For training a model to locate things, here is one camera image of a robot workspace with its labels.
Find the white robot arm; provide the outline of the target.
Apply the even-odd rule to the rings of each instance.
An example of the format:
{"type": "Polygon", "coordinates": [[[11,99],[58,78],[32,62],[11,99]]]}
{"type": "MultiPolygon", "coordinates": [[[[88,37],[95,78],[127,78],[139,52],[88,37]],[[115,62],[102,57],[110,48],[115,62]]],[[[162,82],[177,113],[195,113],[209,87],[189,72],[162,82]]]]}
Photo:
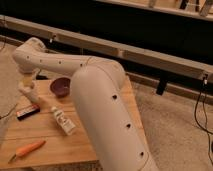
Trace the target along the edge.
{"type": "Polygon", "coordinates": [[[71,96],[104,171],[159,171],[122,99],[122,65],[90,55],[48,53],[32,37],[17,47],[13,59],[23,74],[35,69],[71,78],[71,96]]]}

